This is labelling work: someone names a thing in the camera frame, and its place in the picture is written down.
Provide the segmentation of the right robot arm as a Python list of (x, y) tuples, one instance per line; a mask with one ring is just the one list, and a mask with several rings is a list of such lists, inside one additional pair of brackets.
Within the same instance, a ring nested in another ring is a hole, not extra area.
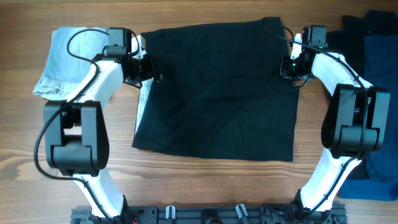
[(390, 94), (362, 79), (345, 57), (327, 50), (326, 27), (310, 25), (289, 39), (279, 76), (307, 84), (317, 78), (331, 95), (322, 124), (323, 152), (310, 180), (299, 190), (297, 218), (325, 212), (349, 173), (384, 141)]

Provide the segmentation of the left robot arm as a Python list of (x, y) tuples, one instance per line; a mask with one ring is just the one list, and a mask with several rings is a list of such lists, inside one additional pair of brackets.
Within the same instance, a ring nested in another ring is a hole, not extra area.
[(106, 167), (109, 140), (103, 109), (122, 84), (141, 88), (156, 71), (144, 41), (134, 31), (112, 27), (102, 33), (108, 44), (95, 56), (68, 52), (90, 63), (91, 68), (66, 99), (45, 104), (44, 126), (34, 145), (34, 164), (49, 179), (77, 184), (91, 206), (89, 221), (137, 223)]

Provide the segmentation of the black shorts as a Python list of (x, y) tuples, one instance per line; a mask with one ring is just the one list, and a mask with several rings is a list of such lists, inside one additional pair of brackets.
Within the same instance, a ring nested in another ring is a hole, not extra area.
[(176, 156), (293, 159), (299, 90), (279, 76), (287, 55), (278, 17), (144, 33), (158, 80), (135, 148)]

